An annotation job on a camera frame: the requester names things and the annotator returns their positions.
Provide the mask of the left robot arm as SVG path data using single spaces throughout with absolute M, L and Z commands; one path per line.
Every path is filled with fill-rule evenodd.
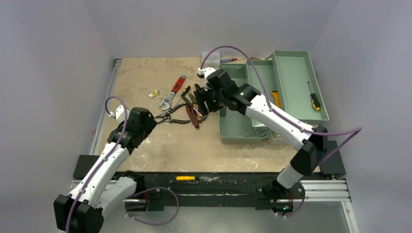
M 145 192 L 140 177 L 121 177 L 107 188 L 120 165 L 138 148 L 157 125 L 145 108 L 126 110 L 119 106 L 114 113 L 119 122 L 91 169 L 68 195 L 58 195 L 53 203 L 57 228 L 67 233 L 98 233 L 104 219 L 127 196 L 138 199 Z

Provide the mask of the yellow black utility knife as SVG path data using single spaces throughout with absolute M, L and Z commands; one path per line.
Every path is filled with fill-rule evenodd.
M 274 100 L 275 100 L 275 105 L 276 105 L 278 108 L 281 108 L 281 101 L 280 101 L 279 92 L 278 92 L 278 91 L 272 91 L 272 96 L 273 96 L 273 98 L 274 98 Z

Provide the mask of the long black yellow screwdriver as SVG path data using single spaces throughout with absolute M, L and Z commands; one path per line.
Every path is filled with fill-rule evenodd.
M 321 106 L 320 106 L 320 103 L 319 103 L 319 101 L 318 101 L 318 99 L 317 99 L 317 97 L 316 97 L 315 92 L 313 91 L 312 85 L 311 85 L 311 83 L 310 83 L 309 81 L 307 81 L 307 84 L 308 84 L 308 88 L 309 88 L 309 91 L 310 91 L 310 97 L 311 97 L 312 107 L 313 107 L 313 109 L 314 109 L 315 111 L 320 111 L 320 110 L 321 110 Z

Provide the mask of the small black hammer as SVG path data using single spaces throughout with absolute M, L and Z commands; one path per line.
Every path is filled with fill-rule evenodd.
M 181 99 L 186 103 L 186 105 L 188 106 L 189 110 L 194 112 L 194 116 L 195 117 L 199 117 L 200 122 L 203 122 L 207 119 L 206 116 L 202 115 L 199 110 L 196 109 L 196 107 L 194 107 L 193 103 L 191 101 L 189 101 L 185 96 L 181 97 Z

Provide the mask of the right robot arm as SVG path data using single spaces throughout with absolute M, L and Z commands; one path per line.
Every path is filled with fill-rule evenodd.
M 273 192 L 283 198 L 304 176 L 311 175 L 325 156 L 326 128 L 306 124 L 266 100 L 266 96 L 249 84 L 237 86 L 228 73 L 211 67 L 199 68 L 197 75 L 204 79 L 204 87 L 195 91 L 199 112 L 207 115 L 227 108 L 255 119 L 286 139 L 296 155 L 279 173 Z

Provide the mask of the red black utility knife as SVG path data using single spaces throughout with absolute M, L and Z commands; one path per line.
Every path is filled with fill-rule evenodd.
M 190 117 L 191 123 L 196 129 L 198 129 L 200 126 L 199 126 L 199 121 L 198 121 L 196 112 L 187 103 L 186 103 L 186 111 L 187 111 L 188 116 Z

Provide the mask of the yellow needle nose pliers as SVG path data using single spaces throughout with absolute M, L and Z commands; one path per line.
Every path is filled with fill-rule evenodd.
M 195 96 L 194 96 L 191 92 L 189 92 L 189 99 L 190 99 L 190 102 L 191 102 L 191 107 L 192 107 L 193 109 L 197 109 L 197 101 L 196 101 L 196 98 L 195 98 Z

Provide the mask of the green plastic tool box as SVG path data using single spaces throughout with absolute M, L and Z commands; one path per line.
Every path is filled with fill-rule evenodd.
M 306 124 L 319 125 L 329 121 L 323 97 L 317 82 L 309 51 L 275 50 L 266 60 L 244 64 L 221 64 L 238 86 L 245 83 L 263 91 L 274 102 L 272 91 L 278 91 L 281 109 Z M 307 81 L 320 103 L 321 110 L 312 107 Z M 264 124 L 226 107 L 219 111 L 220 137 L 227 144 L 254 144 L 270 135 Z

